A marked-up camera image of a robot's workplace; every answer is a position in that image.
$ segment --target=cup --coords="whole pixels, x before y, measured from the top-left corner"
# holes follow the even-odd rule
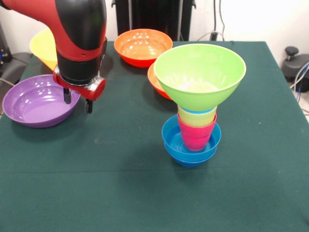
[[[191,127],[205,127],[211,124],[214,120],[217,111],[217,106],[207,111],[190,111],[178,106],[179,117],[183,123]]]
[[[211,124],[205,127],[191,127],[185,124],[178,114],[178,123],[180,127],[183,143],[189,150],[200,151],[205,148],[208,143],[212,130],[217,121],[217,114]]]

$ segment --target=yellow bowl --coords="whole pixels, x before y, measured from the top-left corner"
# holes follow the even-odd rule
[[[51,70],[55,69],[58,63],[56,43],[49,28],[42,30],[32,38],[30,51]]]
[[[211,110],[194,112],[181,108],[178,106],[178,113],[180,119],[191,127],[205,127],[211,124],[214,120],[217,111],[217,106]]]

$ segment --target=bowl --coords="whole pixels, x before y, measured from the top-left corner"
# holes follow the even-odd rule
[[[33,128],[54,126],[73,112],[80,95],[71,91],[71,103],[65,104],[63,87],[52,75],[40,75],[21,81],[3,99],[3,110],[13,121]]]
[[[221,129],[218,123],[216,123],[205,148],[201,151],[191,151],[187,149],[183,143],[178,124],[178,116],[174,115],[164,124],[162,128],[162,137],[165,148],[173,159],[177,159],[182,162],[201,164],[209,160],[215,153],[221,140]]]
[[[148,69],[148,80],[150,82],[150,84],[155,88],[155,90],[163,97],[171,100],[171,98],[166,94],[166,92],[164,91],[164,89],[162,88],[158,78],[155,76],[154,73],[154,64],[152,64],[150,66],[150,68]]]
[[[212,109],[227,99],[246,73],[235,52],[212,44],[170,49],[155,61],[154,73],[168,96],[191,111]]]
[[[114,48],[127,63],[149,68],[163,52],[173,47],[172,39],[153,29],[129,30],[119,35]]]
[[[49,28],[36,34],[30,41],[30,51],[52,71],[57,65],[56,43]]]
[[[180,119],[191,127],[205,127],[211,124],[214,120],[217,111],[217,106],[207,111],[190,111],[178,106],[178,113]]]
[[[181,165],[182,167],[185,168],[194,168],[197,167],[199,165],[201,165],[202,163],[206,162],[207,160],[209,160],[215,153],[216,153],[217,148],[214,149],[214,151],[212,152],[211,156],[209,158],[206,158],[205,160],[199,161],[199,162],[186,162],[180,159],[177,159],[176,157],[170,155],[179,165]]]

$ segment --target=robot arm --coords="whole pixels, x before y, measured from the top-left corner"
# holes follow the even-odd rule
[[[92,109],[103,92],[105,79],[99,77],[106,32],[104,0],[0,0],[0,6],[15,10],[46,24],[52,31],[58,67],[54,80],[79,92]]]

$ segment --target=white wall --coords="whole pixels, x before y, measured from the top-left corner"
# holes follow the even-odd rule
[[[213,30],[213,1],[196,2],[190,32],[193,41]],[[222,17],[225,40],[266,41],[278,63],[285,59],[284,49],[289,45],[309,53],[309,0],[222,0]],[[221,29],[218,14],[217,30]]]
[[[117,36],[115,7],[106,0],[107,37]],[[212,0],[196,0],[193,9],[190,40],[195,41],[213,30]],[[285,58],[284,48],[297,46],[300,53],[309,53],[309,0],[222,0],[225,40],[266,41],[276,61]],[[13,53],[29,51],[31,38],[45,25],[16,12],[0,9],[0,22]],[[217,18],[217,30],[222,29]]]

